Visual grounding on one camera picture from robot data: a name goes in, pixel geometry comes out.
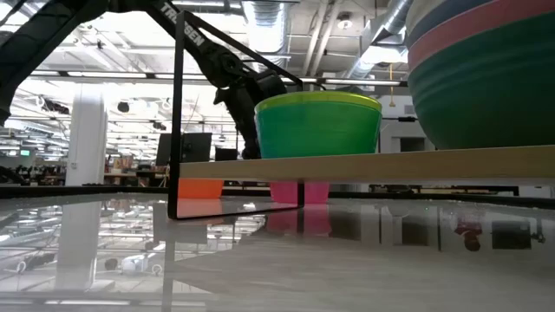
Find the translucent blue plastic bowl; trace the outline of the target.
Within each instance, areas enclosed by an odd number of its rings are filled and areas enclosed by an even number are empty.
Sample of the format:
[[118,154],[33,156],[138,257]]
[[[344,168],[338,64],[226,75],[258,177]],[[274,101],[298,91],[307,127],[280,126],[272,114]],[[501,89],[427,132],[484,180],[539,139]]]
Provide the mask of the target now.
[[281,107],[257,115],[264,159],[373,153],[381,114],[373,108]]

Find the lavender blue bowl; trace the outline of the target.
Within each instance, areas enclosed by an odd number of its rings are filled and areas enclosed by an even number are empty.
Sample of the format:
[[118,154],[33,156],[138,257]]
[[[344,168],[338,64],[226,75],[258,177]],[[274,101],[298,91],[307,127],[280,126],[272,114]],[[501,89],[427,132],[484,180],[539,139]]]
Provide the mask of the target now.
[[425,15],[416,24],[412,32],[406,35],[406,47],[410,49],[420,37],[448,19],[491,1],[492,0],[446,0]]

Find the salmon pink bowl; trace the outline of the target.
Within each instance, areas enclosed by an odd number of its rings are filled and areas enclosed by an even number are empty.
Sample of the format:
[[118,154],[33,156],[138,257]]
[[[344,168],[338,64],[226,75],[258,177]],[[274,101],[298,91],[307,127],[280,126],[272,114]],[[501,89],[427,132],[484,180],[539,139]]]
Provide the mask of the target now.
[[421,36],[408,50],[408,66],[416,69],[441,50],[480,32],[555,12],[555,0],[492,0],[447,19]]

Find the dark teal bowl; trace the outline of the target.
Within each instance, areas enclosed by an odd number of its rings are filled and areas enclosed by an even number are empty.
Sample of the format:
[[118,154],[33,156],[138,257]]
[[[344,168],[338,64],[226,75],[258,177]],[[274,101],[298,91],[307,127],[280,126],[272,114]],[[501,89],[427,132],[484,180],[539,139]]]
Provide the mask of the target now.
[[555,145],[555,11],[443,49],[408,88],[439,149]]

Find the wooden shelf board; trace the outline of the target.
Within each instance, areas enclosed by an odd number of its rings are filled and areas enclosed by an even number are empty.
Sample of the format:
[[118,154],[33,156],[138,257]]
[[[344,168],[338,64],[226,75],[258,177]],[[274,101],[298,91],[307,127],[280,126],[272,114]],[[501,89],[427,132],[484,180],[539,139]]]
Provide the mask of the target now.
[[555,185],[555,146],[182,163],[180,177],[388,185]]

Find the large dark monitor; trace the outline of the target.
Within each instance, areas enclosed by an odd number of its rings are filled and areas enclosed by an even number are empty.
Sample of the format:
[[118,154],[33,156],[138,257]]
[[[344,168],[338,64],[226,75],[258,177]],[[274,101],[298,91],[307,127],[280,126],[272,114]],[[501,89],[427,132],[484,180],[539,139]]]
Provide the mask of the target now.
[[[155,160],[156,166],[166,166],[171,157],[172,135],[162,133]],[[180,144],[180,163],[207,162],[210,159],[212,133],[183,133]]]

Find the translucent pink plastic bowl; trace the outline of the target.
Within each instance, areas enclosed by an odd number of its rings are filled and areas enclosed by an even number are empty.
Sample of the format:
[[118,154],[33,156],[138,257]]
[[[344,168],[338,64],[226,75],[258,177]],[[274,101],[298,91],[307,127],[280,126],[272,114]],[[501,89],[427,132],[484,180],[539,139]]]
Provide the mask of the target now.
[[[306,204],[325,204],[329,196],[330,184],[327,182],[305,182],[304,202]],[[280,204],[297,202],[297,183],[270,182],[271,199]]]

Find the translucent orange plastic bowl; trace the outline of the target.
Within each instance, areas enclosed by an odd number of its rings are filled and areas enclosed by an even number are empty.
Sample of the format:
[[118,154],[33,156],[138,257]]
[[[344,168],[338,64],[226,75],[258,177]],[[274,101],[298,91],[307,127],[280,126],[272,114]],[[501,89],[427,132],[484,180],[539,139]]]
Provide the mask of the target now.
[[178,198],[218,199],[223,186],[221,179],[180,179]]

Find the white building pillar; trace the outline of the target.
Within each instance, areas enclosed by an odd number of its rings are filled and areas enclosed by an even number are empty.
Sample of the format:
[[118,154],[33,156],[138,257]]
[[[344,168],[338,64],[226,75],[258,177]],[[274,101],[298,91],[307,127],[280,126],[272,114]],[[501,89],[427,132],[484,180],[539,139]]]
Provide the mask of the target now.
[[75,91],[70,122],[66,186],[103,181],[108,113],[101,86],[81,84]]

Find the black metal shelf frame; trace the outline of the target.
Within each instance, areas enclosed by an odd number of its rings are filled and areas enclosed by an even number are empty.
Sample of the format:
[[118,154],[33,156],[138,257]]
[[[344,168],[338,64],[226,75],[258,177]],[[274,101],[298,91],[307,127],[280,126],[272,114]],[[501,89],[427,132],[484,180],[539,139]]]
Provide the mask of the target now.
[[179,10],[172,3],[164,2],[158,11],[163,17],[160,24],[166,25],[166,31],[175,40],[167,216],[178,220],[184,53],[193,57],[201,73],[217,89],[214,102],[224,103],[231,116],[233,101],[249,100],[255,108],[260,101],[285,94],[285,77],[299,91],[304,88],[304,83],[187,10]]

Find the silver ceiling air duct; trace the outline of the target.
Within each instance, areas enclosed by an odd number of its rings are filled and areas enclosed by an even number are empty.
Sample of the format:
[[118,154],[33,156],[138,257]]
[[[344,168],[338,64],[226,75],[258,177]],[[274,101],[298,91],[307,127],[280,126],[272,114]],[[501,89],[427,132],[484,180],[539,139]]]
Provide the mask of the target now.
[[359,39],[360,53],[343,78],[364,79],[376,65],[406,63],[406,19],[414,0],[390,0],[384,14],[370,19]]

